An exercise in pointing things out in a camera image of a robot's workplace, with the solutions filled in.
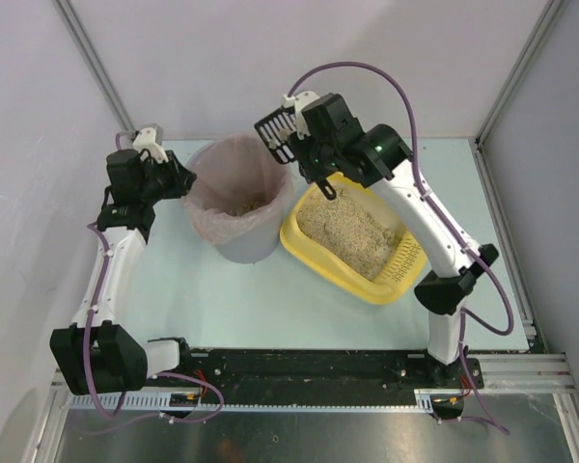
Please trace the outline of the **black slotted litter scoop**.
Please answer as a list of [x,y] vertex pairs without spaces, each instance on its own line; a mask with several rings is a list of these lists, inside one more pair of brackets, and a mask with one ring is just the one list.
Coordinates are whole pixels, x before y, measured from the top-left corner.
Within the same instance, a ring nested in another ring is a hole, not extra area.
[[333,171],[325,168],[319,158],[311,156],[315,143],[298,137],[296,117],[290,109],[276,109],[256,122],[254,128],[278,164],[295,163],[299,175],[308,184],[315,185],[326,200],[337,198],[337,192],[327,179]]

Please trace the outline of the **yellow litter box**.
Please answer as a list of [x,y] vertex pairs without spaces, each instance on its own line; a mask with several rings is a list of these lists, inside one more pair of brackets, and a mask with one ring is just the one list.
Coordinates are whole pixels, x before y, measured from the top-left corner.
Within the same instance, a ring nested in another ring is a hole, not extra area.
[[322,194],[316,186],[308,187],[286,218],[280,230],[283,246],[319,276],[365,302],[387,305],[398,300],[421,274],[427,263],[426,254],[394,210],[373,192],[340,174],[329,180],[336,192],[345,189],[375,220],[395,230],[399,242],[382,272],[372,281],[363,278],[299,229],[298,210],[311,195]]

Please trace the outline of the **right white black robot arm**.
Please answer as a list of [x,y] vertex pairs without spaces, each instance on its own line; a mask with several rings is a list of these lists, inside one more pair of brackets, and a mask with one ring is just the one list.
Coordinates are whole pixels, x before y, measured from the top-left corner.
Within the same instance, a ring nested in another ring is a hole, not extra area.
[[370,188],[417,239],[431,266],[415,288],[429,312],[427,352],[444,365],[453,363],[462,348],[461,305],[489,273],[497,250],[462,234],[424,181],[418,152],[393,127],[379,123],[365,130],[339,94],[287,95],[283,108],[294,118],[289,149],[308,182],[328,200],[336,195],[328,181],[334,173]]

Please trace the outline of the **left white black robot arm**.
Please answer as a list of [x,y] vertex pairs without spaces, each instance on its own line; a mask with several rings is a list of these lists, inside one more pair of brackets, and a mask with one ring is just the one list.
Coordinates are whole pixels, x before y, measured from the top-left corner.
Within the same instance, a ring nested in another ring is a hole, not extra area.
[[154,207],[187,195],[196,178],[172,151],[165,162],[149,149],[118,150],[106,158],[109,184],[99,215],[96,261],[70,325],[52,332],[49,346],[74,395],[138,391],[146,381],[184,364],[183,338],[139,342],[125,328],[136,264],[148,245]]

